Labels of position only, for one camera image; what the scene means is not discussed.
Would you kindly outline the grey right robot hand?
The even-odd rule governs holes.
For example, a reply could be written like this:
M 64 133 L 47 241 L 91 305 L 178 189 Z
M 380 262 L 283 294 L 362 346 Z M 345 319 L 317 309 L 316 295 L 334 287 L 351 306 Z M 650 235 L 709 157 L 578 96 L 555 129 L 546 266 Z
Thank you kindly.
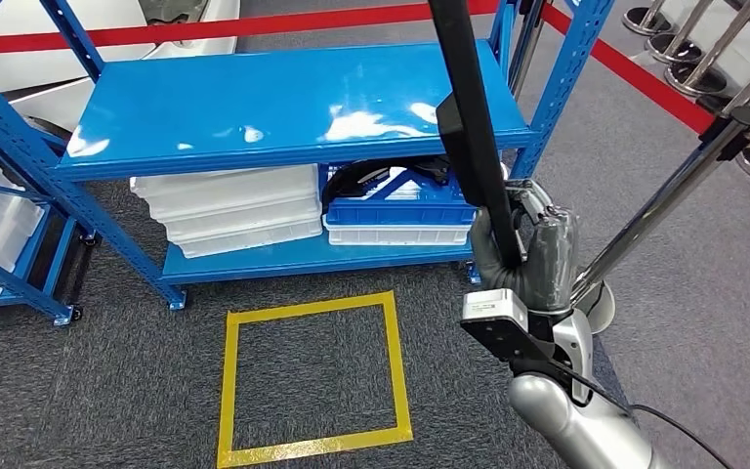
M 511 289 L 531 311 L 563 314 L 571 309 L 578 261 L 578 217 L 555 204 L 531 179 L 509 182 L 507 193 L 516 207 L 524 208 L 532 223 L 526 259 L 516 268 L 504 265 L 491 217 L 486 208 L 479 207 L 469 237 L 480 285 L 484 289 Z

